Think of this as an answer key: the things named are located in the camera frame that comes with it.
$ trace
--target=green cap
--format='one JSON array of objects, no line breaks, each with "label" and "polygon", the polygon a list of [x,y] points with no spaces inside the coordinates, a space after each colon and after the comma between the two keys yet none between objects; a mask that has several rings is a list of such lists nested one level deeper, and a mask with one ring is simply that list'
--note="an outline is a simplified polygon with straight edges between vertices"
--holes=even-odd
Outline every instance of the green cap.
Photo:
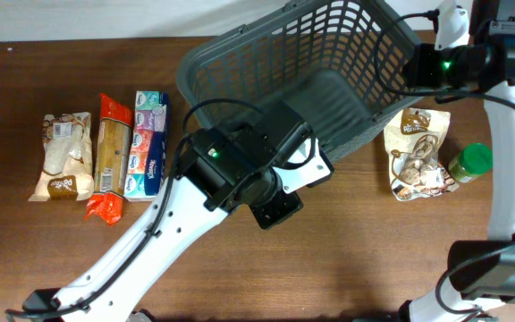
[{"label": "green cap", "polygon": [[482,143],[470,144],[459,156],[460,165],[471,174],[485,174],[492,170],[492,150]]}]

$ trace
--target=brown wooden surface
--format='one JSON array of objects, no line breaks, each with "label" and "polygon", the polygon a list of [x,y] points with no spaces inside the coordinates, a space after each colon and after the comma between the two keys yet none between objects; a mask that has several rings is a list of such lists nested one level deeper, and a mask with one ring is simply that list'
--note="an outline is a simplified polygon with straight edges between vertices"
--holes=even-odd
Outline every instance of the brown wooden surface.
[{"label": "brown wooden surface", "polygon": [[[85,272],[142,214],[83,220],[85,202],[29,203],[43,165],[44,114],[91,112],[99,93],[132,106],[137,89],[170,94],[170,148],[187,111],[174,78],[202,38],[0,44],[0,321],[36,288],[61,287]],[[482,104],[421,108],[452,112],[443,157],[490,142]],[[305,207],[270,231],[247,208],[195,242],[148,291],[139,308],[160,318],[278,319],[397,310],[431,290],[455,240],[484,239],[492,175],[451,195],[397,201],[379,136],[335,165],[330,182],[303,189]],[[515,305],[498,309],[515,321]]]}]

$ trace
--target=plastic basket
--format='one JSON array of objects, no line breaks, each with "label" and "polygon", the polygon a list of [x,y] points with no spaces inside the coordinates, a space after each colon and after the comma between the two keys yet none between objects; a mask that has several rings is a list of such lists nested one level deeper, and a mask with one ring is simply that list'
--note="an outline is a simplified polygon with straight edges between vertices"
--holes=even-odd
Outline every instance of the plastic basket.
[{"label": "plastic basket", "polygon": [[[291,1],[269,15],[190,51],[177,73],[191,106],[215,97],[262,108],[285,104],[312,126],[334,162],[369,143],[394,114],[417,97],[399,97],[376,83],[373,48],[381,28],[398,17],[383,0]],[[379,49],[381,75],[405,89],[402,66],[418,37],[402,22]],[[255,112],[230,104],[196,112],[203,127]]]}]

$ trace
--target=white backdrop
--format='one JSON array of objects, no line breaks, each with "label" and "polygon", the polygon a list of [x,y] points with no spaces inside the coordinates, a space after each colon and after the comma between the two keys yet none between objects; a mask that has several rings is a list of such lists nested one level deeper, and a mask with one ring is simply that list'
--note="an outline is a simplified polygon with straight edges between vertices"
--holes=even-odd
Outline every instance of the white backdrop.
[{"label": "white backdrop", "polygon": [[[249,23],[288,0],[0,0],[0,41],[214,36]],[[400,14],[441,0],[387,0]],[[470,9],[472,0],[459,4]],[[416,19],[418,30],[431,23]]]}]

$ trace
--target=pasta package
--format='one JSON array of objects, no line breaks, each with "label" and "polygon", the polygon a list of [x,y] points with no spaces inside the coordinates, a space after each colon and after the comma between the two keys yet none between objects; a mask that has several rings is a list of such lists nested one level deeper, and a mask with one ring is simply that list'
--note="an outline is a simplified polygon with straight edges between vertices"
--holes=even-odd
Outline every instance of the pasta package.
[{"label": "pasta package", "polygon": [[101,94],[95,191],[87,204],[87,215],[100,216],[109,225],[122,217],[122,195],[131,147],[132,111]]},{"label": "pasta package", "polygon": [[29,201],[84,200],[92,194],[90,113],[45,115],[43,171]]},{"label": "pasta package", "polygon": [[128,201],[153,200],[165,174],[168,94],[137,91],[131,156],[124,185]]},{"label": "pasta package", "polygon": [[400,201],[440,196],[459,185],[438,162],[451,114],[407,108],[384,127],[393,195]]}]

